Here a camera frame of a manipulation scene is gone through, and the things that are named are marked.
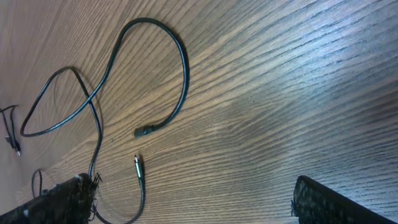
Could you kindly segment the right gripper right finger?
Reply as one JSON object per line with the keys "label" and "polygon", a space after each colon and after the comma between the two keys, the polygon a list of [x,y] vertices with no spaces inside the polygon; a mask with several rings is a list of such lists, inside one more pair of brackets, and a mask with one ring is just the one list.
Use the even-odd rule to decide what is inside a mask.
{"label": "right gripper right finger", "polygon": [[395,224],[305,175],[297,178],[291,215],[306,224]]}

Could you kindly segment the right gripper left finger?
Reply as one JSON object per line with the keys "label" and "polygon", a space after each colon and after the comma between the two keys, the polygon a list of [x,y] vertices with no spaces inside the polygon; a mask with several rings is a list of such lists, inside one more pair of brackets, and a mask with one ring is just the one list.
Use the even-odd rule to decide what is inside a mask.
{"label": "right gripper left finger", "polygon": [[88,223],[99,178],[82,173],[1,215],[1,224]]}

